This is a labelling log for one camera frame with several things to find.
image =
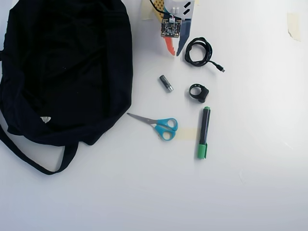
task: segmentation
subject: circuit board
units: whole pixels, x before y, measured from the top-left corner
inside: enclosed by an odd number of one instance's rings
[[[180,36],[182,20],[167,16],[162,20],[161,37],[178,38]]]

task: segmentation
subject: scissor blade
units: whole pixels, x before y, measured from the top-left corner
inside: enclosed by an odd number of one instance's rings
[[[142,117],[142,116],[139,116],[139,115],[134,115],[134,114],[131,114],[131,113],[127,113],[127,115],[137,119],[137,120],[140,120],[146,124],[156,124],[157,123],[157,120],[153,120],[153,119],[149,119],[149,118],[145,118],[145,117]]]

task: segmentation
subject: blue scissor handle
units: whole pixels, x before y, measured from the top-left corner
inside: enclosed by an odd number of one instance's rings
[[[165,140],[165,141],[170,141],[170,140],[172,140],[172,139],[175,137],[175,131],[170,130],[170,129],[167,129],[167,128],[164,128],[164,127],[162,127],[161,125],[158,125],[158,124],[157,124],[157,125],[154,127],[154,129],[158,132],[158,134],[161,136],[161,138],[162,138],[163,140]],[[166,139],[166,138],[164,137],[164,133],[169,133],[170,138],[169,138],[169,139]]]
[[[172,127],[172,126],[170,126],[170,125],[168,124],[169,121],[173,121],[174,127]],[[164,126],[164,127],[166,127],[166,128],[169,128],[169,129],[171,129],[172,131],[177,131],[178,128],[179,128],[179,124],[178,124],[178,122],[177,122],[177,120],[176,120],[175,118],[159,119],[159,120],[157,121],[157,125],[161,125],[161,126]]]

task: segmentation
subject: marker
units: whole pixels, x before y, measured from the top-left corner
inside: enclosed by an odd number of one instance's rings
[[[200,141],[199,141],[199,147],[198,147],[198,158],[204,159],[206,158],[206,151],[207,151],[207,130],[208,125],[210,122],[210,114],[211,109],[209,107],[205,107],[203,109],[203,115],[202,115],[202,125],[201,125],[201,131],[200,131]]]

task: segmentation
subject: white plastic component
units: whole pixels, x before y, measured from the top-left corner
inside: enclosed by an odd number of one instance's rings
[[[175,18],[170,18],[170,19],[169,19],[169,22],[170,22],[170,23],[175,23]]]
[[[176,17],[192,19],[194,3],[195,0],[165,0],[165,9]]]

